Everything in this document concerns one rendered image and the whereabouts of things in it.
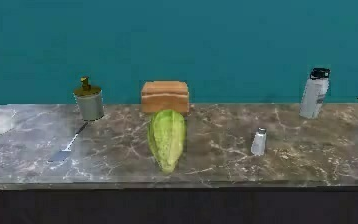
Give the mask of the green lettuce head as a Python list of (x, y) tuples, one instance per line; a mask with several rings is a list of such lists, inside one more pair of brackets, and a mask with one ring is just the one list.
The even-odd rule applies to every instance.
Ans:
[(148, 125), (148, 146), (164, 173), (172, 173), (182, 155), (186, 140), (184, 117), (174, 110), (156, 112)]

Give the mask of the white salt shaker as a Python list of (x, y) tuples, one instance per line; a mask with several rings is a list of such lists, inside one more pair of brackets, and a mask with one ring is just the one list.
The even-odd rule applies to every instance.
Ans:
[(265, 128), (259, 128), (254, 136), (251, 153), (255, 156), (261, 156), (265, 152), (267, 132)]

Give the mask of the white bottle black cap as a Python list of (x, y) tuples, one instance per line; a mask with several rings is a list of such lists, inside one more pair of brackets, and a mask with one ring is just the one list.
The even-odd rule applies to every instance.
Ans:
[(308, 119), (318, 117), (329, 88), (329, 68), (313, 68), (306, 81), (299, 115)]

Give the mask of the dark marble-top kitchen counter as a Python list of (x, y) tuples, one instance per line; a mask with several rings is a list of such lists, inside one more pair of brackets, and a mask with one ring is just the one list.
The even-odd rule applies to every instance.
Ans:
[(49, 162), (84, 123), (74, 105), (0, 106), (0, 224), (358, 224), (358, 103), (311, 120), (294, 104), (194, 105), (168, 174), (136, 105), (107, 106)]

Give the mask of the silver spatula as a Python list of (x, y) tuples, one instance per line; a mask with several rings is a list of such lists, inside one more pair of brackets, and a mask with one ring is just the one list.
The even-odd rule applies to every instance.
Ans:
[(49, 162), (58, 162), (58, 161), (64, 161), (66, 160), (70, 154), (72, 153), (71, 147), (73, 145), (73, 143), (75, 142), (75, 140), (77, 139), (77, 137), (79, 136), (79, 134), (86, 128), (86, 126), (88, 125), (87, 122), (85, 122), (80, 128), (79, 130), (75, 133), (75, 135), (73, 136), (73, 138), (71, 139), (71, 141), (67, 144), (67, 146), (64, 149), (61, 149), (59, 151), (57, 151), (56, 153), (54, 153), (49, 159)]

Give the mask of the brown bread loaf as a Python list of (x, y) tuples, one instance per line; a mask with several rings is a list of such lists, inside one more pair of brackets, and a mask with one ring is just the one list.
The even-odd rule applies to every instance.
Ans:
[(189, 112), (189, 89), (181, 81), (146, 82), (141, 90), (141, 107), (146, 113), (172, 109), (180, 113)]

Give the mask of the grey soap dispenser brass pump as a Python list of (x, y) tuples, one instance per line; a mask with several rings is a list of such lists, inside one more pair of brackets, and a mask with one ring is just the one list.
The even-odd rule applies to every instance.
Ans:
[(80, 78), (81, 86), (73, 91), (84, 121), (95, 121), (104, 116), (102, 89), (89, 83), (89, 77)]

